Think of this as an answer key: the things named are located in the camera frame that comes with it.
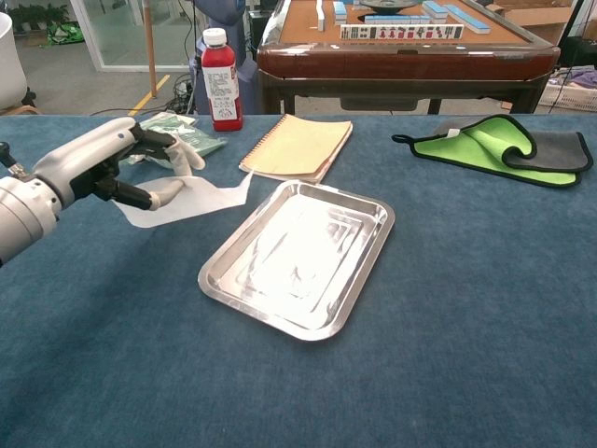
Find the gray cloth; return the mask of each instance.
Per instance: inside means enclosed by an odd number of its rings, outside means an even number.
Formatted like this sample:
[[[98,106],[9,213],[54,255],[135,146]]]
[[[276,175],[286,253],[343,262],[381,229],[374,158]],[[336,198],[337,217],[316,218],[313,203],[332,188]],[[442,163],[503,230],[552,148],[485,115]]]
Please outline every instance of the gray cloth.
[[[445,135],[450,129],[467,128],[479,121],[479,117],[447,119],[436,127],[435,134]],[[580,173],[591,168],[593,160],[582,133],[526,131],[535,141],[536,153],[531,158],[525,158],[516,151],[508,151],[503,159],[507,166],[562,173]]]

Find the yellow notebook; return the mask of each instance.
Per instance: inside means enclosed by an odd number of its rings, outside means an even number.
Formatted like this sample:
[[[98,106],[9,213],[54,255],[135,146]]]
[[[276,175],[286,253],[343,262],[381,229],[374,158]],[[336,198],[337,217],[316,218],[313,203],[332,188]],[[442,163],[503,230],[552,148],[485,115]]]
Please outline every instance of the yellow notebook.
[[[329,123],[284,115],[239,168],[274,179],[318,183],[352,131],[350,121]]]

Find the stainless steel tray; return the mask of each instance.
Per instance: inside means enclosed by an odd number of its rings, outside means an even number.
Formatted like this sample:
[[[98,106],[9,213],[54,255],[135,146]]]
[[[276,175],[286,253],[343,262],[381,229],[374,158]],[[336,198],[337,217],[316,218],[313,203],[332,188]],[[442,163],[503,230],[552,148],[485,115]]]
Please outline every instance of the stainless steel tray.
[[[208,296],[305,341],[346,322],[394,225],[390,206],[284,182],[207,260]]]

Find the white paper towel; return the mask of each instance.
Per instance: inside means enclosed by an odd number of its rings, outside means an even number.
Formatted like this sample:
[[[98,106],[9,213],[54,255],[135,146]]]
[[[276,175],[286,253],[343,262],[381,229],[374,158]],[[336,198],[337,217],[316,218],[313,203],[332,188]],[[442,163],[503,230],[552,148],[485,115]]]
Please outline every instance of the white paper towel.
[[[238,187],[219,189],[202,177],[161,177],[137,185],[146,191],[160,191],[166,188],[173,180],[180,179],[185,186],[171,203],[155,211],[139,210],[138,208],[114,202],[129,222],[136,227],[149,228],[167,224],[187,217],[197,217],[206,213],[221,210],[222,208],[235,207],[246,203],[246,195],[251,185],[251,177],[247,175]]]

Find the notebook spiral binding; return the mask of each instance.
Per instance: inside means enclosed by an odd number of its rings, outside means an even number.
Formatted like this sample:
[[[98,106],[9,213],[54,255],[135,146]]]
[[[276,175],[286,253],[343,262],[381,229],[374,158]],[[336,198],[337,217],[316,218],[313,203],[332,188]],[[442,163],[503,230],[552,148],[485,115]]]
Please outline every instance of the notebook spiral binding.
[[[251,156],[253,156],[253,153],[256,152],[268,138],[270,138],[270,136],[274,133],[274,131],[276,129],[278,129],[278,126],[280,126],[285,121],[286,117],[288,117],[288,114],[284,114],[282,116],[282,118],[280,119],[280,121],[278,121],[276,123],[276,125],[273,128],[271,128],[268,133],[266,133],[265,135],[263,135],[261,137],[261,139],[257,142],[255,147],[253,149],[251,149],[251,151],[246,156],[244,156],[244,159],[241,161],[241,163],[245,163],[246,161],[251,159]]]

